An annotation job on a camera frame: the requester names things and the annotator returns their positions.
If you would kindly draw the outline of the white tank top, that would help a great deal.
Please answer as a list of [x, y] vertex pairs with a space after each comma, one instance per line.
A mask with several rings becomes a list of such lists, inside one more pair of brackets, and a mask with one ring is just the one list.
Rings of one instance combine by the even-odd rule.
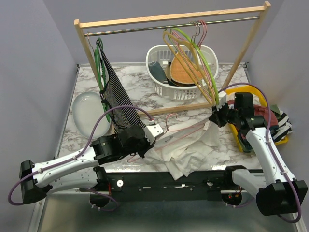
[[[162, 137], [157, 140], [154, 148], [146, 153], [145, 163], [157, 171], [169, 172], [173, 180], [188, 177], [194, 171], [224, 169], [228, 155], [223, 153], [226, 145], [221, 136], [228, 133], [229, 127], [226, 125], [219, 128], [208, 119], [202, 121], [205, 122], [203, 129], [159, 151], [155, 149], [165, 145], [165, 139]], [[201, 121], [189, 120], [186, 123], [173, 125], [171, 130], [189, 127], [198, 122]]]

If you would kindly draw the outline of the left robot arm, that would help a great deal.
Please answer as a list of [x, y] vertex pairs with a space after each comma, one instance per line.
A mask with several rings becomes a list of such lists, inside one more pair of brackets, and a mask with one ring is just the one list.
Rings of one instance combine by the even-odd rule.
[[145, 128], [134, 125], [119, 134], [101, 136], [83, 149], [58, 159], [22, 162], [19, 173], [22, 204], [36, 203], [49, 193], [73, 188], [104, 190], [108, 178], [103, 164], [132, 154], [144, 157], [163, 133], [160, 125]]

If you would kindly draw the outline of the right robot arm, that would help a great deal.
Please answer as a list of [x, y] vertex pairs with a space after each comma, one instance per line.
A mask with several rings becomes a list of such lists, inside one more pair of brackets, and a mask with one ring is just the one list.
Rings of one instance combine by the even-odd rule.
[[222, 177], [223, 186], [227, 189], [242, 187], [255, 198], [264, 216], [301, 214], [307, 184], [297, 180], [286, 166], [267, 129], [268, 121], [254, 114], [253, 95], [236, 92], [234, 107], [230, 108], [226, 93], [220, 92], [209, 120], [219, 127], [227, 123], [234, 125], [252, 147], [264, 174], [256, 177], [245, 168], [231, 168], [231, 173]]

